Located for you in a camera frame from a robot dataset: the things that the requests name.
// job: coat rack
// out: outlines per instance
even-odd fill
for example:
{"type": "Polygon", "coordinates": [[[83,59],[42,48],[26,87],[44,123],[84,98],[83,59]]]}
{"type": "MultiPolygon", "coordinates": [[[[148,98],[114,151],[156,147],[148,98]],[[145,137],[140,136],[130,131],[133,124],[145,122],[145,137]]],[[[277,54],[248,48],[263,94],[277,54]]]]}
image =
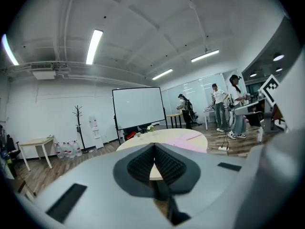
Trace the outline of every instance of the coat rack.
{"type": "Polygon", "coordinates": [[[82,145],[84,147],[84,149],[82,150],[82,153],[86,154],[86,153],[88,153],[88,150],[86,149],[86,146],[84,144],[84,140],[83,140],[82,134],[81,134],[81,124],[80,124],[80,116],[81,116],[80,109],[81,109],[81,107],[76,106],[75,108],[76,108],[76,113],[75,112],[72,112],[72,113],[75,114],[76,117],[77,117],[77,123],[78,124],[76,125],[76,130],[81,135],[81,142],[82,142],[82,145]]]}

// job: person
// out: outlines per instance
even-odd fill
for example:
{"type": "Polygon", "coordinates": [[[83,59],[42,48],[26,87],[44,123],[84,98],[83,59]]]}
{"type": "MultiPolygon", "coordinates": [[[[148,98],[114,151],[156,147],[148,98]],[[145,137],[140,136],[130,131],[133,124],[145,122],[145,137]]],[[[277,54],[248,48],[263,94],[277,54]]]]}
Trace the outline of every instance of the person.
{"type": "Polygon", "coordinates": [[[214,109],[217,121],[217,131],[224,132],[227,128],[227,121],[225,118],[224,100],[229,94],[225,93],[223,90],[218,89],[216,83],[212,85],[213,97],[215,99],[214,109]]]}
{"type": "MultiPolygon", "coordinates": [[[[245,97],[241,95],[241,91],[238,88],[239,77],[237,75],[232,75],[230,78],[231,83],[231,97],[233,100],[234,109],[244,105],[245,97]]],[[[228,137],[231,139],[241,138],[245,139],[246,136],[243,134],[246,131],[246,122],[242,115],[234,114],[234,123],[231,127],[231,131],[228,133],[228,137]]]]}
{"type": "Polygon", "coordinates": [[[188,100],[182,94],[179,94],[178,98],[180,98],[180,105],[177,107],[177,109],[180,109],[180,113],[183,115],[183,119],[186,123],[186,129],[192,129],[190,113],[186,107],[186,102],[188,100]]]}

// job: water bottle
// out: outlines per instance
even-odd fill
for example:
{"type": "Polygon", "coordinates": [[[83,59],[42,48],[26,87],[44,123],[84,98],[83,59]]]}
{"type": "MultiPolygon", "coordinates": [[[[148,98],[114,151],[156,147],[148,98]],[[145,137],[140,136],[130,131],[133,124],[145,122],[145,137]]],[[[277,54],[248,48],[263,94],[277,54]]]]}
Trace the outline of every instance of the water bottle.
{"type": "Polygon", "coordinates": [[[62,149],[59,147],[59,144],[56,143],[54,146],[55,146],[54,148],[55,148],[55,152],[56,152],[57,157],[58,158],[64,158],[65,154],[63,153],[62,149]]]}
{"type": "Polygon", "coordinates": [[[69,153],[69,158],[74,158],[75,157],[75,152],[73,150],[73,147],[70,145],[69,142],[67,142],[67,150],[69,153]]]}
{"type": "Polygon", "coordinates": [[[78,143],[76,141],[73,142],[73,148],[74,148],[77,156],[81,156],[82,155],[81,148],[80,148],[80,146],[78,145],[78,143]]]}
{"type": "Polygon", "coordinates": [[[63,148],[63,152],[65,154],[65,157],[69,157],[69,153],[68,153],[68,149],[67,149],[67,144],[63,143],[62,148],[63,148]]]}

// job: power strip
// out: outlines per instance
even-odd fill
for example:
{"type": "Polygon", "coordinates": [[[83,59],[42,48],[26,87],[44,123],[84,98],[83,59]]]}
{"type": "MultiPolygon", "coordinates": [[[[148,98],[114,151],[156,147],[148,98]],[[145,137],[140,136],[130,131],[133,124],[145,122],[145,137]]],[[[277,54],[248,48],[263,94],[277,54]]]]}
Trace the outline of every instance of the power strip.
{"type": "Polygon", "coordinates": [[[229,149],[227,149],[226,147],[219,147],[218,150],[221,150],[221,151],[228,151],[229,149]]]}

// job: black pants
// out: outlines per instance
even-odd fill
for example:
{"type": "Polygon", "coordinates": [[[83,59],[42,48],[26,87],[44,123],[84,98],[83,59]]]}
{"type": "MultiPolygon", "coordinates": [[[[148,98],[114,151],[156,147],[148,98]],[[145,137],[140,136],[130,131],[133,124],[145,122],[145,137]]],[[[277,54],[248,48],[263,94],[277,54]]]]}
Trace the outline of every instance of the black pants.
{"type": "Polygon", "coordinates": [[[186,129],[192,129],[191,127],[191,117],[189,115],[189,111],[182,110],[183,119],[186,123],[186,129]]]}

